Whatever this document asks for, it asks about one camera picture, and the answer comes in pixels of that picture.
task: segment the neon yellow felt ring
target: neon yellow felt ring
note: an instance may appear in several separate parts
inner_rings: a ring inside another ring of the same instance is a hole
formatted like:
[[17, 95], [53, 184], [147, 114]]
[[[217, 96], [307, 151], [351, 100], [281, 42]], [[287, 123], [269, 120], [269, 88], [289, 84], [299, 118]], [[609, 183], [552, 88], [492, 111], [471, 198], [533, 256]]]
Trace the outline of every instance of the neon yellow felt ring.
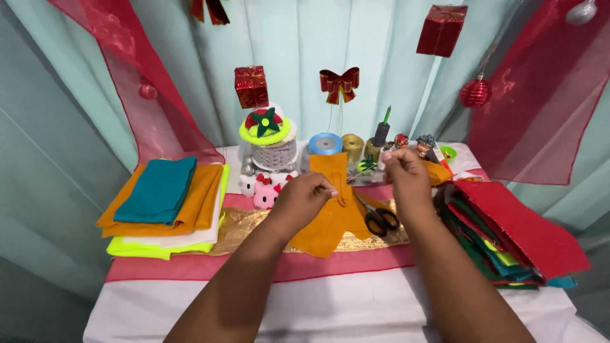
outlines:
[[242, 137], [248, 143], [252, 143], [254, 145], [271, 145], [280, 142], [282, 139], [288, 137], [290, 134], [290, 120], [288, 118], [284, 118], [284, 122], [282, 126], [279, 128], [279, 132], [263, 136], [261, 138], [253, 137], [246, 129], [246, 121], [244, 120], [242, 125], [239, 127], [239, 136]]

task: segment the blue ribbon spool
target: blue ribbon spool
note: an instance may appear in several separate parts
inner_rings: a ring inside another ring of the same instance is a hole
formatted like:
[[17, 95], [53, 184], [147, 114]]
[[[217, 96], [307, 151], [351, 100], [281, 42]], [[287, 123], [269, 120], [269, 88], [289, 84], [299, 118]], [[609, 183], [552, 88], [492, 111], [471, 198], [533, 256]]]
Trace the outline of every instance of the blue ribbon spool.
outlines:
[[310, 155], [339, 154], [342, 148], [343, 141], [341, 140], [341, 137], [328, 132], [317, 134], [309, 140]]

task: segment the red bow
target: red bow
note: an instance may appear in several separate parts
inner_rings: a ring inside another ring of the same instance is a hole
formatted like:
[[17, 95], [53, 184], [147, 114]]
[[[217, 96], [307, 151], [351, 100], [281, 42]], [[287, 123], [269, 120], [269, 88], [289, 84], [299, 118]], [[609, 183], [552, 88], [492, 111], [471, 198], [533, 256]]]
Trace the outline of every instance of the red bow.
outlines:
[[231, 23], [220, 0], [192, 0], [191, 6], [188, 7], [188, 12], [203, 23], [204, 1], [206, 2], [208, 12], [210, 12], [212, 25], [226, 25]]
[[360, 68], [350, 68], [341, 76], [330, 70], [320, 70], [320, 85], [322, 92], [328, 92], [327, 103], [338, 105], [339, 93], [343, 95], [343, 102], [348, 103], [356, 97], [353, 89], [360, 85]]
[[256, 176], [256, 181], [262, 182], [263, 185], [265, 185], [265, 186], [271, 183], [271, 179], [268, 179], [268, 178], [266, 179], [265, 175], [263, 175], [263, 173], [259, 173]]

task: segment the small green bowl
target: small green bowl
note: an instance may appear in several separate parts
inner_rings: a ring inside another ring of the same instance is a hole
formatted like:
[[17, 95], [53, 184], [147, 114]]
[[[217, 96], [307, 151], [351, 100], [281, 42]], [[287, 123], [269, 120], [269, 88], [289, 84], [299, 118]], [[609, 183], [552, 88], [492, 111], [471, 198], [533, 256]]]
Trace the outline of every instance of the small green bowl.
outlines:
[[439, 146], [439, 149], [443, 152], [443, 156], [445, 157], [447, 162], [456, 158], [456, 156], [458, 155], [458, 152], [454, 148], [447, 146], [447, 145], [441, 145], [441, 146]]

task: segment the pink hello kitty plush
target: pink hello kitty plush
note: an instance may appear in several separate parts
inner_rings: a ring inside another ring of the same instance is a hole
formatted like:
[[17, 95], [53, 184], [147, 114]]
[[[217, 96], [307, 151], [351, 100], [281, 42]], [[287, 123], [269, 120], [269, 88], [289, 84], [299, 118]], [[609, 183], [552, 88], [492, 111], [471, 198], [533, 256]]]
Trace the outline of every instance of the pink hello kitty plush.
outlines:
[[279, 191], [282, 190], [282, 185], [275, 186], [262, 184], [257, 182], [254, 184], [254, 207], [258, 209], [271, 209], [278, 199]]
[[254, 196], [254, 184], [257, 181], [263, 182], [265, 180], [268, 180], [267, 184], [271, 182], [269, 173], [259, 173], [257, 176], [240, 175], [239, 181], [242, 183], [242, 194], [248, 198], [252, 198]]
[[277, 185], [277, 184], [281, 184], [282, 187], [291, 179], [296, 178], [299, 175], [299, 172], [294, 170], [291, 171], [290, 173], [272, 173], [270, 178], [271, 178], [271, 184], [272, 185]]

